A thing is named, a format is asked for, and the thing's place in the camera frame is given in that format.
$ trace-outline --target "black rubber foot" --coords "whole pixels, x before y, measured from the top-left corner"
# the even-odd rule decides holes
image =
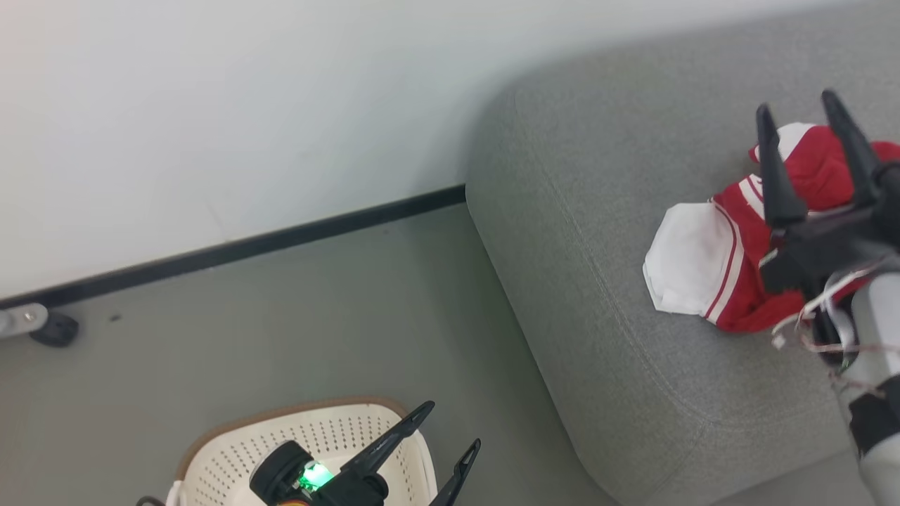
[[[47,323],[40,330],[35,330],[29,335],[42,345],[65,348],[72,344],[77,333],[78,322],[75,319],[65,314],[51,312],[47,316]]]

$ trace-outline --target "black baseboard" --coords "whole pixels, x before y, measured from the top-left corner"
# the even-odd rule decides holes
[[[19,295],[0,301],[0,308],[25,303],[41,303],[47,307],[76,303],[97,295],[116,292],[167,277],[180,276],[209,267],[216,267],[236,260],[290,248],[305,242],[360,230],[374,225],[408,218],[415,214],[434,211],[448,205],[465,202],[465,186],[459,185],[431,194],[387,203],[362,211],[343,214],[327,220],[315,221],[290,229],[278,230],[249,239],[201,249],[177,257],[129,267],[120,271],[92,277],[67,285],[55,286],[31,294]]]

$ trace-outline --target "gray floor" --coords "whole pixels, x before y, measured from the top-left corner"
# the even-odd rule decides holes
[[[65,311],[83,326],[72,348],[0,341],[0,504],[164,495],[217,424],[367,394],[437,402],[423,433],[441,480],[482,439],[461,505],[613,504],[579,465],[462,205]],[[855,473],[846,456],[822,466]],[[723,506],[865,497],[855,478],[818,476]]]

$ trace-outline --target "white plastic basket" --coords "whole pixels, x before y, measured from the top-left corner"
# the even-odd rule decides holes
[[[213,430],[188,450],[166,505],[265,506],[250,491],[250,473],[286,439],[337,474],[402,416],[396,402],[355,398],[272,411]],[[400,443],[379,474],[390,491],[386,506],[426,506],[437,495],[431,454],[418,431]]]

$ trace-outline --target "gray sofa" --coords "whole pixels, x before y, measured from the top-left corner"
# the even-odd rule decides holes
[[[641,265],[669,206],[752,170],[761,102],[822,122],[833,86],[900,139],[898,26],[900,6],[855,5],[601,51],[483,118],[472,218],[575,451],[622,504],[709,504],[849,447],[816,357],[656,312]]]

